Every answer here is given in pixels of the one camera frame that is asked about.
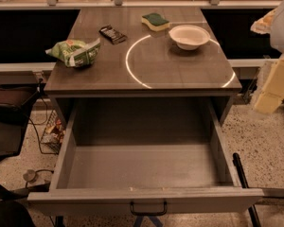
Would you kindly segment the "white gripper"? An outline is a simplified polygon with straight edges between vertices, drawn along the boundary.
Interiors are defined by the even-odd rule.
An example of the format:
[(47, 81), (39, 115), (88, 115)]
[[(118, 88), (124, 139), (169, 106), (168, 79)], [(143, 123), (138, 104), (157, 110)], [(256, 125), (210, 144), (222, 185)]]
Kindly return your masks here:
[[(276, 9), (272, 9), (253, 22), (251, 30), (257, 34), (271, 34), (271, 47), (284, 53), (284, 0)], [(272, 114), (284, 100), (284, 56), (271, 67), (253, 109), (260, 114)]]

